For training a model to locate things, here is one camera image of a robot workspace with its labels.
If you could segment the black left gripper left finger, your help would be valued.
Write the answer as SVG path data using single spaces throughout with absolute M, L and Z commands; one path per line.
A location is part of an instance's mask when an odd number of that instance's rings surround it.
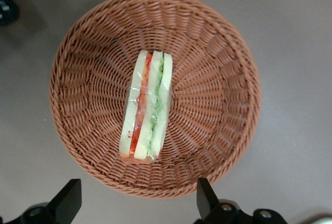
M 71 179 L 48 203 L 55 223 L 70 224 L 82 205 L 81 179 Z

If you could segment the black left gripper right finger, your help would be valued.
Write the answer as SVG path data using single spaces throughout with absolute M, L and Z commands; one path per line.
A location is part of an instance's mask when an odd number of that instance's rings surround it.
M 196 223 L 236 223 L 239 211 L 230 200 L 218 199 L 206 178 L 197 180 L 197 208 L 200 219 Z

